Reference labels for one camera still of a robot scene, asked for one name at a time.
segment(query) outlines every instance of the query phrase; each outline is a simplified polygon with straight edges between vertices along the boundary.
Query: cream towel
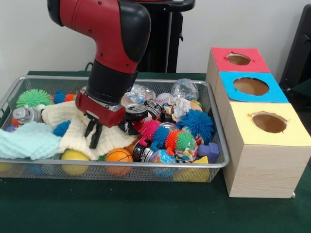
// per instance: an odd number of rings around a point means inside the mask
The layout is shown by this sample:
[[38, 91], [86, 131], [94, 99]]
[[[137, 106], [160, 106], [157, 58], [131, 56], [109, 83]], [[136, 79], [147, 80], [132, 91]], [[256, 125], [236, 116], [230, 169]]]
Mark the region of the cream towel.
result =
[[91, 160], [98, 160], [99, 156], [115, 148], [127, 147], [135, 140], [135, 137], [128, 136], [118, 126], [111, 128], [103, 126], [96, 149], [90, 149], [89, 145], [96, 127], [87, 138], [84, 137], [90, 120], [76, 108], [74, 101], [46, 106], [42, 112], [42, 118], [53, 129], [66, 120], [71, 121], [69, 128], [60, 141], [58, 153], [63, 153], [66, 149], [74, 149], [84, 153]]

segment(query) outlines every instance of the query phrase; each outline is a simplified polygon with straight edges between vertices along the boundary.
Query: metal basket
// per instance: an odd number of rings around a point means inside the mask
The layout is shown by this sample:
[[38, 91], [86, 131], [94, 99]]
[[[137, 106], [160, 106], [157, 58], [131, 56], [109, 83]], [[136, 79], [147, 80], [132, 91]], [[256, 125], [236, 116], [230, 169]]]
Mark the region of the metal basket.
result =
[[[137, 80], [136, 83], [148, 86], [157, 94], [170, 92], [175, 80]], [[87, 83], [87, 77], [26, 76], [17, 79], [0, 102], [0, 126], [10, 126], [12, 110], [17, 98], [26, 90], [43, 89], [48, 93], [62, 91], [76, 93]], [[127, 180], [127, 181], [178, 181], [211, 182], [219, 169], [229, 162], [229, 154], [224, 132], [218, 115], [211, 87], [202, 81], [195, 81], [199, 89], [199, 101], [203, 111], [214, 120], [215, 134], [212, 142], [218, 144], [220, 156], [214, 164], [163, 164], [163, 163], [121, 163], [101, 161], [64, 161], [57, 159], [35, 160], [0, 159], [0, 177], [41, 178], [41, 179], [83, 179], [83, 180]], [[74, 172], [87, 170], [81, 175], [72, 176], [64, 172], [64, 167]], [[168, 171], [171, 175], [159, 175]]]

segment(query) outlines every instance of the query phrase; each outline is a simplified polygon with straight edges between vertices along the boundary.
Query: wooden cube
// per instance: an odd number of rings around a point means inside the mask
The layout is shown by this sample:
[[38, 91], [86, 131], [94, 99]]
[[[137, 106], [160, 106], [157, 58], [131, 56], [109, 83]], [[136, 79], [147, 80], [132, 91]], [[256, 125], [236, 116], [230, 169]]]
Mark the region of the wooden cube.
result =
[[230, 197], [292, 196], [311, 155], [311, 138], [291, 104], [230, 102], [224, 132]]
[[270, 72], [258, 49], [212, 47], [207, 65], [206, 82], [211, 85], [214, 92], [220, 71]]
[[221, 71], [214, 95], [222, 125], [230, 101], [288, 103], [271, 73]]

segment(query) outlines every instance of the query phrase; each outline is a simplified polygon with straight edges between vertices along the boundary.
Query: mint cloth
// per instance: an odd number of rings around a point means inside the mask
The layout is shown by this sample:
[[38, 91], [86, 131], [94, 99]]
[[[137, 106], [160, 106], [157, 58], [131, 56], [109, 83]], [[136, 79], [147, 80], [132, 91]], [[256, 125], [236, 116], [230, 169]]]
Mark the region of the mint cloth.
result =
[[15, 132], [0, 130], [0, 158], [48, 159], [55, 155], [61, 137], [55, 136], [53, 129], [37, 122], [26, 123]]

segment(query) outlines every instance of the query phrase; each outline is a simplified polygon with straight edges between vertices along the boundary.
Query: circular hole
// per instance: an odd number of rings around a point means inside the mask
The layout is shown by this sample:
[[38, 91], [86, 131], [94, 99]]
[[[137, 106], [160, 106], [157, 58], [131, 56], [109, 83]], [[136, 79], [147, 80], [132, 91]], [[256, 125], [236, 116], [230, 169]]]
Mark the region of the circular hole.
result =
[[239, 78], [233, 85], [239, 91], [253, 96], [262, 96], [269, 91], [268, 85], [256, 78]]
[[268, 133], [280, 133], [286, 129], [286, 120], [273, 113], [253, 115], [255, 125]]
[[239, 65], [239, 66], [245, 66], [248, 65], [251, 62], [251, 59], [248, 57], [238, 54], [238, 53], [231, 53], [227, 56], [228, 62]]

